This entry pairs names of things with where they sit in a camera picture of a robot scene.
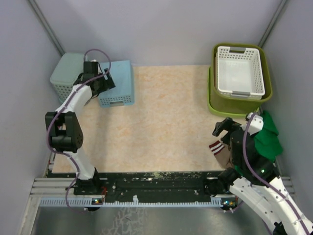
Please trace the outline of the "light blue perforated basket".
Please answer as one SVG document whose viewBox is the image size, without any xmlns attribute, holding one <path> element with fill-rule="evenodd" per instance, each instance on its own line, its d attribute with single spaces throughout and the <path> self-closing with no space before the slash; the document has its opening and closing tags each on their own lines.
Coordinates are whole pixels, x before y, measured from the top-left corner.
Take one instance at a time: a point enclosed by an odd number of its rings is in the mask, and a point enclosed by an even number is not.
<svg viewBox="0 0 313 235">
<path fill-rule="evenodd" d="M 115 87 L 97 97 L 99 105 L 104 108 L 134 104 L 134 71 L 130 60 L 111 62 L 110 75 Z"/>
</svg>

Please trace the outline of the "large teal perforated basket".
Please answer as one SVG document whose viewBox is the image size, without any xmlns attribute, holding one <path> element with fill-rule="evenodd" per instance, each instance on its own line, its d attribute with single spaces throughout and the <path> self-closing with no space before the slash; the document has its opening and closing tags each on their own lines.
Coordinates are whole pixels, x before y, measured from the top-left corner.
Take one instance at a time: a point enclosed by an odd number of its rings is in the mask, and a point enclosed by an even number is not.
<svg viewBox="0 0 313 235">
<path fill-rule="evenodd" d="M 72 91 L 72 87 L 79 74 L 83 72 L 83 53 L 65 53 L 55 67 L 50 82 L 63 103 Z"/>
</svg>

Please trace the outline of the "white basket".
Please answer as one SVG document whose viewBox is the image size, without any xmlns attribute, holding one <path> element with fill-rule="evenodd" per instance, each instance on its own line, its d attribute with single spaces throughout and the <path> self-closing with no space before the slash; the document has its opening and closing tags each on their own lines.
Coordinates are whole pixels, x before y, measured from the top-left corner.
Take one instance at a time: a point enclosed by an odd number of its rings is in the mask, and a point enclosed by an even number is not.
<svg viewBox="0 0 313 235">
<path fill-rule="evenodd" d="M 216 69 L 216 89 L 221 95 L 252 100 L 260 100 L 265 95 L 258 49 L 219 46 Z"/>
</svg>

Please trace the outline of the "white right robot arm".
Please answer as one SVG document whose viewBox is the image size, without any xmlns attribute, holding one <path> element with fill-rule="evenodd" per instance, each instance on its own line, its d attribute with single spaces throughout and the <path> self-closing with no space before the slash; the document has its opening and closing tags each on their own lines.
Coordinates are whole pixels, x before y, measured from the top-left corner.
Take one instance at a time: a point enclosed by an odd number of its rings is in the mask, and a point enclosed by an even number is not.
<svg viewBox="0 0 313 235">
<path fill-rule="evenodd" d="M 273 235 L 311 235 L 313 223 L 284 186 L 275 157 L 282 153 L 271 117 L 249 113 L 246 124 L 227 117 L 215 124 L 212 135 L 226 134 L 210 145 L 212 153 L 228 149 L 229 165 L 218 176 L 219 190 L 232 193 L 248 205 Z"/>
</svg>

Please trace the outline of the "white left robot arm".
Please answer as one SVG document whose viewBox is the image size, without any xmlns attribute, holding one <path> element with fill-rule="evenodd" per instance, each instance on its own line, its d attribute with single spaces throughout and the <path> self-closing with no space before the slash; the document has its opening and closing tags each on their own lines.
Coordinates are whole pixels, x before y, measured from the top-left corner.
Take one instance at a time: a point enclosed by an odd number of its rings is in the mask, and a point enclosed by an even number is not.
<svg viewBox="0 0 313 235">
<path fill-rule="evenodd" d="M 115 88 L 110 70 L 97 61 L 85 61 L 70 95 L 56 111 L 45 115 L 47 146 L 53 153 L 66 156 L 76 170 L 70 187 L 77 195 L 96 194 L 102 188 L 98 171 L 83 150 L 84 136 L 78 116 L 88 101 Z"/>
</svg>

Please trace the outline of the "green tub lid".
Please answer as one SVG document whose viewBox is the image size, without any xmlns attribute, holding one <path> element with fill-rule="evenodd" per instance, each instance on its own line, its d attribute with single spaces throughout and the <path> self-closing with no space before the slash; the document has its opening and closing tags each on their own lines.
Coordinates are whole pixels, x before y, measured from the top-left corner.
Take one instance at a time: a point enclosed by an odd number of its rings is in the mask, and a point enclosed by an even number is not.
<svg viewBox="0 0 313 235">
<path fill-rule="evenodd" d="M 261 101 L 220 94 L 214 86 L 212 71 L 214 70 L 210 66 L 208 69 L 207 105 L 212 114 L 225 118 L 245 119 L 248 113 L 259 112 Z"/>
</svg>

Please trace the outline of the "green plastic tub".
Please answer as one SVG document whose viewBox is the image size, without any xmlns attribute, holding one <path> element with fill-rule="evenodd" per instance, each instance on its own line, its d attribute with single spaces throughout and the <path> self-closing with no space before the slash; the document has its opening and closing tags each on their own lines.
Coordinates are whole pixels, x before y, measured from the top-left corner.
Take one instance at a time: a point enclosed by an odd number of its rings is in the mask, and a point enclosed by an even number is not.
<svg viewBox="0 0 313 235">
<path fill-rule="evenodd" d="M 256 111 L 272 97 L 264 51 L 256 45 L 220 43 L 213 47 L 208 105 L 218 115 Z"/>
</svg>

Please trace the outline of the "beige striped sock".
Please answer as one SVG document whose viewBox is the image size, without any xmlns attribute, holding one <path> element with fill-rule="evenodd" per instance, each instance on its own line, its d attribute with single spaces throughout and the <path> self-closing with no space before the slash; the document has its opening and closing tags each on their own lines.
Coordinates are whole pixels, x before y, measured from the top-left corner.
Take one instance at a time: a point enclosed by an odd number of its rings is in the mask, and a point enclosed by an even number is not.
<svg viewBox="0 0 313 235">
<path fill-rule="evenodd" d="M 209 145 L 209 149 L 222 168 L 234 168 L 231 153 L 226 144 L 216 141 Z"/>
</svg>

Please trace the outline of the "green cloth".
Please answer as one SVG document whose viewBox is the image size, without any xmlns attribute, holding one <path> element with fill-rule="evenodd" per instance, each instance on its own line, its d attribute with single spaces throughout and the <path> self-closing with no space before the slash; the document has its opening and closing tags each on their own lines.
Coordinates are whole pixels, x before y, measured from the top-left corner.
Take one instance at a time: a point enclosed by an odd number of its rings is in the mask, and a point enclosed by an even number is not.
<svg viewBox="0 0 313 235">
<path fill-rule="evenodd" d="M 246 167 L 246 162 L 243 156 L 243 143 L 248 142 L 252 144 L 252 148 L 246 150 L 250 164 L 253 162 L 253 152 L 256 151 L 259 155 L 268 159 L 271 162 L 275 161 L 276 156 L 283 152 L 283 148 L 278 140 L 279 132 L 272 120 L 271 115 L 267 111 L 263 111 L 260 116 L 263 119 L 263 128 L 261 131 L 252 134 L 247 134 L 244 139 L 244 132 L 246 125 L 237 132 L 237 139 L 234 139 L 232 148 L 232 160 L 234 169 L 242 174 Z"/>
</svg>

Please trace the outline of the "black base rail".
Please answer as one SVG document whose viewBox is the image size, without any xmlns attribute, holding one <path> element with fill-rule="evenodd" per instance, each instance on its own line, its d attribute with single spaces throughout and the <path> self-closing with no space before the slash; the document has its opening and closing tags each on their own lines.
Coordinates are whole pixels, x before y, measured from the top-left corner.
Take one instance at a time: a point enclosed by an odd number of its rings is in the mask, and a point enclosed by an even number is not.
<svg viewBox="0 0 313 235">
<path fill-rule="evenodd" d="M 98 173 L 100 190 L 93 195 L 108 197 L 109 202 L 131 196 L 155 202 L 186 202 L 191 199 L 208 200 L 209 197 L 228 195 L 229 187 L 218 180 L 220 171 L 189 172 L 124 172 Z"/>
</svg>

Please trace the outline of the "aluminium frame post left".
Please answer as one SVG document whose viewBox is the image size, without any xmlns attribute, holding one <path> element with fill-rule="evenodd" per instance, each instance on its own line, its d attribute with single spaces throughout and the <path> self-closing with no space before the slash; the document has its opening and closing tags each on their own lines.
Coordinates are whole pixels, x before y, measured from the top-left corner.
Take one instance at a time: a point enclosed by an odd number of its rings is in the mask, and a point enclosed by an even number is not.
<svg viewBox="0 0 313 235">
<path fill-rule="evenodd" d="M 38 19 L 40 24 L 42 25 L 44 31 L 46 32 L 49 40 L 57 50 L 60 56 L 63 56 L 65 54 L 65 50 L 61 46 L 61 43 L 59 42 L 55 32 L 53 31 L 52 27 L 50 26 L 48 20 L 44 16 L 41 8 L 39 7 L 36 0 L 26 0 L 28 3 L 30 9 L 33 11 L 35 17 Z"/>
</svg>

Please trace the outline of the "aluminium frame post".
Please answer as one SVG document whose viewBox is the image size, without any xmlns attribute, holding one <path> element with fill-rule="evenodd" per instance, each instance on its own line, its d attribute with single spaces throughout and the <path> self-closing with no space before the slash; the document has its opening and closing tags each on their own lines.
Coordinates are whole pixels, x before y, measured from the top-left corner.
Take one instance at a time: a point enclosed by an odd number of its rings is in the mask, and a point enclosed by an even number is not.
<svg viewBox="0 0 313 235">
<path fill-rule="evenodd" d="M 61 46 L 61 43 L 59 42 L 55 32 L 53 31 L 52 27 L 50 26 L 48 20 L 44 16 L 41 8 L 39 7 L 36 0 L 26 0 L 28 3 L 30 9 L 33 11 L 35 17 L 38 19 L 40 24 L 42 25 L 44 31 L 46 32 L 49 40 L 57 50 L 60 56 L 63 56 L 65 54 L 65 50 Z"/>
<path fill-rule="evenodd" d="M 284 14 L 288 4 L 289 0 L 281 0 L 277 9 L 275 10 L 265 32 L 263 33 L 261 40 L 258 43 L 258 47 L 263 47 L 268 40 L 269 36 L 271 35 L 272 31 L 274 30 L 275 25 L 278 23 L 279 19 Z"/>
</svg>

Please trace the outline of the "aluminium frame post right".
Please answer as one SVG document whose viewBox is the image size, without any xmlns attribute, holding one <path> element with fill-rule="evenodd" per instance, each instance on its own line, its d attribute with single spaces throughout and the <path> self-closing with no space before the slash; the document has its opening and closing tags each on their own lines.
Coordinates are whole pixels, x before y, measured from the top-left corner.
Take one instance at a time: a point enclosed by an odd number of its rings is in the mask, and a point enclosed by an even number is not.
<svg viewBox="0 0 313 235">
<path fill-rule="evenodd" d="M 258 47 L 263 47 L 268 40 L 269 36 L 271 35 L 272 31 L 274 30 L 275 25 L 278 23 L 279 19 L 284 14 L 288 4 L 289 0 L 281 0 L 277 9 L 275 10 L 265 32 L 263 33 L 261 40 L 258 43 Z"/>
</svg>

